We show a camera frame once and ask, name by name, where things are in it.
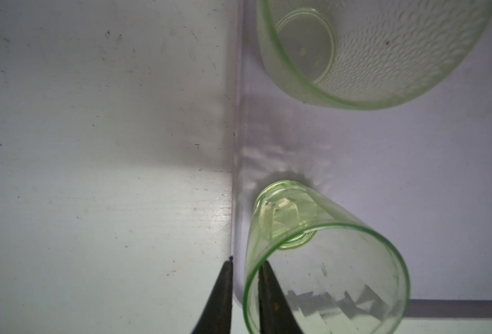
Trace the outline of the pale green dimpled short glass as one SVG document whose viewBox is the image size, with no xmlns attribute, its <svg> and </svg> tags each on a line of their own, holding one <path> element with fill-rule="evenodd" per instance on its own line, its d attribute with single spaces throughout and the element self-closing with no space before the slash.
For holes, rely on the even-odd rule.
<svg viewBox="0 0 492 334">
<path fill-rule="evenodd" d="M 467 57 L 492 1 L 257 1 L 265 71 L 306 104 L 395 107 L 426 93 Z"/>
</svg>

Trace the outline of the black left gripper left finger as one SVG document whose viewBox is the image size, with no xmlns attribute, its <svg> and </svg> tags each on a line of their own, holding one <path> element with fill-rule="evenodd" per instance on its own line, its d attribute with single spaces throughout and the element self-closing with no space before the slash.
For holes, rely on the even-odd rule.
<svg viewBox="0 0 492 334">
<path fill-rule="evenodd" d="M 223 263 L 192 334 L 230 334 L 233 300 L 233 257 Z"/>
</svg>

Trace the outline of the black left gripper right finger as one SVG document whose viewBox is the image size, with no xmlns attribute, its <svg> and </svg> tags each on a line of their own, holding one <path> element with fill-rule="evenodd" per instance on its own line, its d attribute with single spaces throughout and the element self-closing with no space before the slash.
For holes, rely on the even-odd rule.
<svg viewBox="0 0 492 334">
<path fill-rule="evenodd" d="M 269 261 L 259 270 L 259 320 L 262 334 L 303 334 Z"/>
</svg>

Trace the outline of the bright green faceted glass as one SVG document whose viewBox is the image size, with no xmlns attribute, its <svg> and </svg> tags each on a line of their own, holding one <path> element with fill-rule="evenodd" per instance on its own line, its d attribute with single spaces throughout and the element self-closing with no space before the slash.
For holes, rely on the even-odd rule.
<svg viewBox="0 0 492 334">
<path fill-rule="evenodd" d="M 264 263 L 304 333 L 393 333 L 409 304 L 410 275 L 398 249 L 299 182 L 275 182 L 254 203 L 243 292 L 250 333 L 261 332 Z"/>
</svg>

